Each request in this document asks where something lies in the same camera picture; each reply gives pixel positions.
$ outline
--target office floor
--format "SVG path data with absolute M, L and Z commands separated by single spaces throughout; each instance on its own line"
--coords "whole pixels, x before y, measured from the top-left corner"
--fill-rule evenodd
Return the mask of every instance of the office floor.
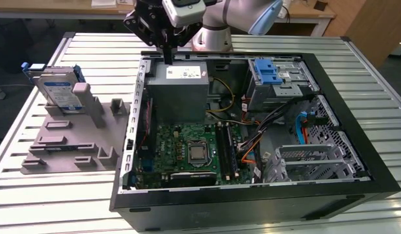
M 32 19 L 25 21 L 25 25 L 33 40 L 33 45 L 26 49 L 26 53 L 34 63 L 45 63 L 49 60 L 64 32 L 127 32 L 121 21 L 107 20 L 86 20 L 85 22 L 56 20 L 54 28 L 50 28 L 44 19 Z M 401 95 L 401 58 L 387 58 L 378 71 Z M 4 138 L 30 93 L 32 86 L 22 73 L 9 74 L 1 68 L 0 85 L 2 85 L 1 89 L 6 93 L 5 99 L 0 100 L 0 138 Z

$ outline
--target power supply label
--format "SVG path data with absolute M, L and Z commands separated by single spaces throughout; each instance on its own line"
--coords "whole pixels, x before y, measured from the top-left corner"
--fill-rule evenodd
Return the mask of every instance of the power supply label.
M 44 89 L 64 112 L 78 112 L 77 110 L 81 109 L 82 104 L 72 93 L 73 87 L 69 82 L 44 82 Z
M 166 79 L 199 79 L 199 66 L 169 66 L 166 68 Z

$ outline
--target white label sticker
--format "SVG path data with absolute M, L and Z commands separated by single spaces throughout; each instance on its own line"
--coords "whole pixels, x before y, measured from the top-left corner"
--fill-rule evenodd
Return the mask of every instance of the white label sticker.
M 287 72 L 279 72 L 278 73 L 278 77 L 281 77 L 281 78 L 289 78 L 290 74 Z
M 199 66 L 169 66 L 166 68 L 166 79 L 199 79 Z
M 69 82 L 44 82 L 44 89 L 62 110 L 76 111 L 81 109 L 82 105 L 72 93 L 73 87 Z
M 261 178 L 261 171 L 257 167 L 253 169 L 253 174 L 255 174 L 257 177 Z
M 241 104 L 241 111 L 247 111 L 247 104 L 246 103 L 242 103 Z

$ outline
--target yellow wire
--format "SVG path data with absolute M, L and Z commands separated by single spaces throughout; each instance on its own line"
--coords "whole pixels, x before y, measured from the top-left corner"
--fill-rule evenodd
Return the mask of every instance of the yellow wire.
M 218 79 L 218 78 L 213 78 L 213 79 L 215 79 L 215 80 L 226 87 L 226 89 L 229 90 L 229 92 L 230 92 L 230 97 L 231 97 L 231 101 L 230 101 L 230 105 L 229 105 L 227 107 L 225 107 L 225 108 L 222 108 L 222 109 L 217 109 L 217 110 L 206 110 L 206 112 L 222 112 L 222 111 L 227 110 L 227 109 L 233 106 L 233 103 L 234 103 L 234 95 L 233 95 L 233 92 L 231 92 L 229 86 L 226 85 L 226 83 L 225 83 L 221 79 Z

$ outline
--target green circuit board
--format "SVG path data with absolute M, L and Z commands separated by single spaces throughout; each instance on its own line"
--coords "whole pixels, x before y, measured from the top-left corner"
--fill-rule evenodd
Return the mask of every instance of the green circuit board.
M 231 141 L 241 142 L 238 125 L 230 125 Z M 207 151 L 207 161 L 193 164 L 189 161 L 187 148 L 202 144 Z M 238 171 L 238 178 L 222 180 L 219 175 L 218 152 L 215 147 L 214 125 L 159 125 L 157 126 L 155 156 L 151 174 L 145 177 L 143 188 L 159 188 L 158 174 L 170 172 L 214 172 L 217 185 L 249 183 L 247 168 Z

